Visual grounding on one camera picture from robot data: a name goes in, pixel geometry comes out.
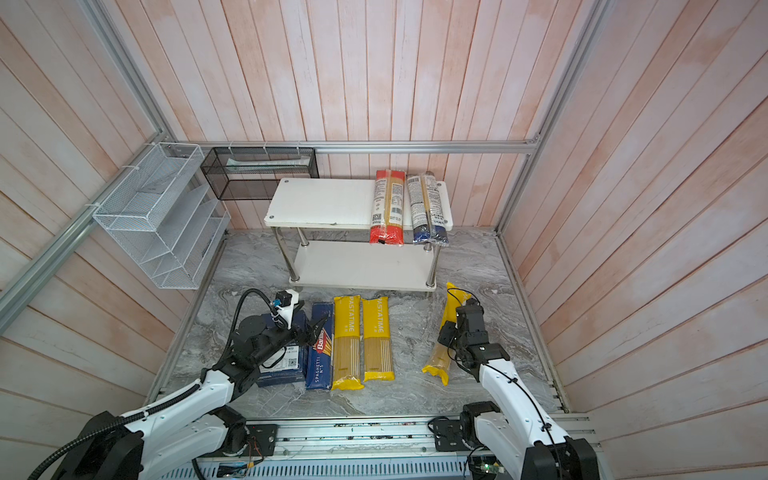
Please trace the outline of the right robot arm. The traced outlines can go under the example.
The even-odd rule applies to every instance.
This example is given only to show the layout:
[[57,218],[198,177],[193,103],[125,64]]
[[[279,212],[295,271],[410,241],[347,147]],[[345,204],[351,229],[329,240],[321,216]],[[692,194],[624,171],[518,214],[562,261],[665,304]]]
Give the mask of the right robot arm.
[[598,479],[593,446],[571,436],[545,412],[506,350],[489,340],[480,301],[454,297],[446,311],[439,344],[491,399],[464,405],[456,420],[432,419],[428,429],[436,449],[467,448],[464,471],[473,479]]

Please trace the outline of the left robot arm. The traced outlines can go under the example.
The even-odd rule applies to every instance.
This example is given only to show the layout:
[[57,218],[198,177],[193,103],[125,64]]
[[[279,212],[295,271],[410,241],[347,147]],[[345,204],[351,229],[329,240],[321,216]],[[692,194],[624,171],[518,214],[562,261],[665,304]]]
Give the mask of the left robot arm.
[[199,379],[142,409],[97,415],[31,476],[56,464],[56,479],[158,479],[213,452],[261,455],[245,418],[230,404],[256,383],[273,355],[291,343],[315,344],[327,320],[286,329],[268,327],[258,315],[243,319],[220,360]]

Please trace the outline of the red spaghetti pack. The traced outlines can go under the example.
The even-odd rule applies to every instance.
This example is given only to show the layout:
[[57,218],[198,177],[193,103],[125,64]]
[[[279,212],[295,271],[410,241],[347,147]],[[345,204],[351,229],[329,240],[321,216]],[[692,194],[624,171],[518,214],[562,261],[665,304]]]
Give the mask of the red spaghetti pack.
[[399,170],[378,170],[374,182],[369,242],[403,245],[403,209],[406,174]]

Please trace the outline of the blue white-label spaghetti pack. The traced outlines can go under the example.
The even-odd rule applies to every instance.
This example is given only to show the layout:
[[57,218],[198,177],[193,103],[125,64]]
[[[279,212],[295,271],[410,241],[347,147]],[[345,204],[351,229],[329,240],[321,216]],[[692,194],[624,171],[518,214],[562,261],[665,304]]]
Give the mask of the blue white-label spaghetti pack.
[[439,182],[432,172],[408,175],[406,186],[415,244],[449,244],[447,220],[440,195]]

